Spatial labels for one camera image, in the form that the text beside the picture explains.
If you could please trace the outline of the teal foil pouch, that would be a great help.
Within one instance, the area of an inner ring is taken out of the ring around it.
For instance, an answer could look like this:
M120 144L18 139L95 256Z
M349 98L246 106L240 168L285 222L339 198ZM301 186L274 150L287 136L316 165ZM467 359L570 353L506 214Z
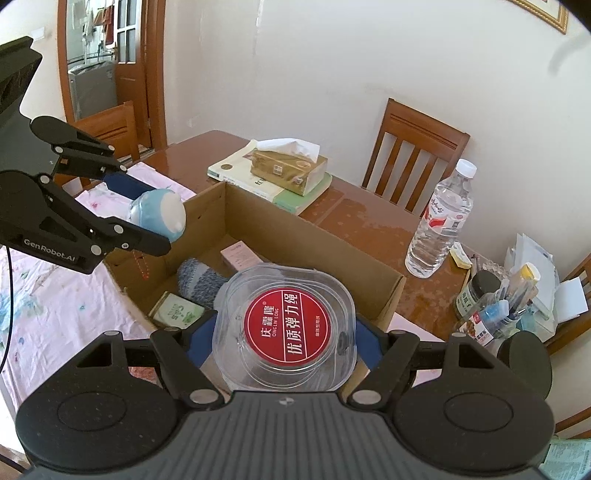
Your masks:
M553 438L540 470L550 479L579 480L590 476L590 440Z

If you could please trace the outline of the green C&S tissue pack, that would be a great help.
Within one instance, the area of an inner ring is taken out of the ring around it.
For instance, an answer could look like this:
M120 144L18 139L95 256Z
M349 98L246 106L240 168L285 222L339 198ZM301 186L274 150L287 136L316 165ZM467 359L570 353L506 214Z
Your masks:
M152 307L148 316L162 328L186 329L204 315L204 312L204 306L166 291Z

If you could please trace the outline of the gold tissue box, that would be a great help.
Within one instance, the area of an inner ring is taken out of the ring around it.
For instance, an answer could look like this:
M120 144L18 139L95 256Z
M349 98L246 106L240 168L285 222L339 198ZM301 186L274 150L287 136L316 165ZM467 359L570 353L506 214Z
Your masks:
M320 154L321 147L296 138L256 141L245 155L250 172L294 194L307 196L322 183L327 173L328 159Z

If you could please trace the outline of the blue plush doll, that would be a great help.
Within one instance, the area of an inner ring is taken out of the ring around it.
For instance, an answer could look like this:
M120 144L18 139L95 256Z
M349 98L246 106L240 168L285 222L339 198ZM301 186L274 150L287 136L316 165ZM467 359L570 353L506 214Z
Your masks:
M177 193L169 189L155 189L142 193L132 201L127 221L173 243L185 231L186 210Z

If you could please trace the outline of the large jar black lid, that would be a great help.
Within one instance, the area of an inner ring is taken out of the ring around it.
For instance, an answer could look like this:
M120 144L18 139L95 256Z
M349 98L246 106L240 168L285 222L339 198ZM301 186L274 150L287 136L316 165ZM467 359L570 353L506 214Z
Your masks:
M536 335L528 331L515 333L502 342L497 358L544 400L548 398L552 365L546 347Z

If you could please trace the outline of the cardboard box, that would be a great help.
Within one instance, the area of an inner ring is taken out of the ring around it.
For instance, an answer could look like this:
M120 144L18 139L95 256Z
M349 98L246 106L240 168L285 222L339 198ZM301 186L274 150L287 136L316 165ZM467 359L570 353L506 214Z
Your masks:
M216 385L228 392L351 394L369 372L353 345L353 324L363 318L385 328L402 295L404 276L347 241L233 185L214 185L185 206L185 233L166 255L146 256L147 279L132 253L117 249L106 257L109 273L131 301L147 313L165 291L179 289L181 264L197 259L217 273L229 274L214 327L216 346L205 362L205 372ZM221 251L238 240L262 256L263 263L231 274ZM305 305L305 334L325 338L325 346L307 360L270 359L283 347L277 327L246 332L249 305L267 290L280 288L315 297Z

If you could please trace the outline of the blue speckled knit sock roll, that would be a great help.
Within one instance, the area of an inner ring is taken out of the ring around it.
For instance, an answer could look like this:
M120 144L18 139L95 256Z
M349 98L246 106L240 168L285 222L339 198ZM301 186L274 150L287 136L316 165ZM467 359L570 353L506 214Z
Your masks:
M183 261L176 277L179 295L208 309L214 309L217 294L228 282L228 278L195 258Z

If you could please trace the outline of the clear container red label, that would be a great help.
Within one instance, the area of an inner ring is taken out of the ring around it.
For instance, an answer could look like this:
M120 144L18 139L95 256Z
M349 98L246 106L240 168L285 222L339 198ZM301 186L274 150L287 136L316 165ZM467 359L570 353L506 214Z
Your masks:
M356 367L356 307L331 275L262 263L214 301L212 358L232 391L335 391Z

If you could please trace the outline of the wooden chair left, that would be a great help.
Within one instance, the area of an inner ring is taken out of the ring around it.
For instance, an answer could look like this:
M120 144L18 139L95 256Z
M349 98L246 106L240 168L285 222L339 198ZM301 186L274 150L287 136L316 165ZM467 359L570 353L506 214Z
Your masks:
M126 157L130 157L133 161L140 159L132 101L126 101L121 105L76 121L73 125L112 145L116 159L120 160Z

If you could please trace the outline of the wooden chair back centre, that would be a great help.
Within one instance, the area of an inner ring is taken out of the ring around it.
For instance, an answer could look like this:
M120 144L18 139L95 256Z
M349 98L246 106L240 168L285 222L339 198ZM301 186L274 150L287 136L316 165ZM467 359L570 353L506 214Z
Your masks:
M393 98L387 101L363 189L410 213L419 212L438 164L452 173L471 136Z

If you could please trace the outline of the wooden chair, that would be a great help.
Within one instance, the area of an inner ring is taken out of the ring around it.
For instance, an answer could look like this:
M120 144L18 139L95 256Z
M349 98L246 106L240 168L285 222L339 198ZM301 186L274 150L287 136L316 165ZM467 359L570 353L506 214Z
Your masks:
M554 355L590 330L590 256L558 286L554 300L555 334L546 342Z
M438 164L452 173L471 136L393 98L387 101L363 189L410 213L419 212Z
M76 121L73 125L112 145L116 159L120 160L126 157L130 157L133 161L140 159L132 101L126 101L121 105Z

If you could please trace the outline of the small pink carton box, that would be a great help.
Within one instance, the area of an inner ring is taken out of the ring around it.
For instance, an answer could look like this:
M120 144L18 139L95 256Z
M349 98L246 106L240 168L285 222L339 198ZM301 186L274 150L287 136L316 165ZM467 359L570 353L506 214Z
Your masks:
M235 242L221 250L221 257L228 267L235 272L263 263L243 241Z

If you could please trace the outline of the wooden chair back right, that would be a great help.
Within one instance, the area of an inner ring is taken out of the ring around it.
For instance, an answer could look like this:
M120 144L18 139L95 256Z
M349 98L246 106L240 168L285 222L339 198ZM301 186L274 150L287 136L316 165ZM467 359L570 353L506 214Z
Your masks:
M554 300L555 334L546 342L554 355L590 330L590 256L558 286Z

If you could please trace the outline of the small jar dark lid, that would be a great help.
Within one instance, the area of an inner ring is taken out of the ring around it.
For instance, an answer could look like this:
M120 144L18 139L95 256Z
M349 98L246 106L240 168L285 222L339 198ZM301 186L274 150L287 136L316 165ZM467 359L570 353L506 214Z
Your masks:
M459 323L462 323L487 294L495 293L501 285L501 280L487 270L478 271L462 288L454 303L455 313Z

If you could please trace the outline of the pink floral tablecloth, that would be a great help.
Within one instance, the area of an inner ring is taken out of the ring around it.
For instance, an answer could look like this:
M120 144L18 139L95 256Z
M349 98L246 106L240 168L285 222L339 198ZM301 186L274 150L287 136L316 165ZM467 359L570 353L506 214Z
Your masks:
M13 314L9 359L1 381L14 407L83 347L107 330L144 339L149 311L177 289L177 270L197 258L228 275L221 249L238 240L270 262L325 272L353 297L356 312L382 330L398 312L402 273L307 220L228 183L218 183L185 204L184 235L163 257L117 250L92 274L77 273L14 250L1 252L1 320Z

